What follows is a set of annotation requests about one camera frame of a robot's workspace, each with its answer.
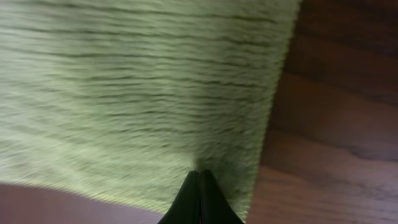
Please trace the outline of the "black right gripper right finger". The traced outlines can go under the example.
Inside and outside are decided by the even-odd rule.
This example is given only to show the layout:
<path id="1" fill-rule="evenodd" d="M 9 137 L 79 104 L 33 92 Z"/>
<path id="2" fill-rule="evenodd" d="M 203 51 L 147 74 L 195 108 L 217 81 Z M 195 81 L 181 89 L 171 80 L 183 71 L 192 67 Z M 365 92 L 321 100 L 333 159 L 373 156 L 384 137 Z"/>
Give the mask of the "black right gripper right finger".
<path id="1" fill-rule="evenodd" d="M 210 170 L 200 173 L 199 186 L 202 224 L 243 224 L 229 205 Z"/>

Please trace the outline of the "green microfiber cloth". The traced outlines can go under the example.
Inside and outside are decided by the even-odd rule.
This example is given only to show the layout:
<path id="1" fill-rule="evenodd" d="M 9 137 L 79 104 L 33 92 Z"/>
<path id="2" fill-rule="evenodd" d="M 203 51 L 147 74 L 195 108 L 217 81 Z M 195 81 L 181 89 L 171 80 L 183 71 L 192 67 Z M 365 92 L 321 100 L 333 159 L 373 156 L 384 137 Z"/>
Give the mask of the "green microfiber cloth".
<path id="1" fill-rule="evenodd" d="M 298 0 L 2 0 L 1 182 L 246 218 Z"/>

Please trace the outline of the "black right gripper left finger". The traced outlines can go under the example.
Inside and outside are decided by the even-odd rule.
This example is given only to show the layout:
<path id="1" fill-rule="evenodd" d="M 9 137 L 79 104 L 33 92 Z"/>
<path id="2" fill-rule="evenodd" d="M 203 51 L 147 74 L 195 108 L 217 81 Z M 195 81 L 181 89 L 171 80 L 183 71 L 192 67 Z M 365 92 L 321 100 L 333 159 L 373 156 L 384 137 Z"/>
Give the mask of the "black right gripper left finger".
<path id="1" fill-rule="evenodd" d="M 190 171 L 158 224 L 199 224 L 199 173 Z"/>

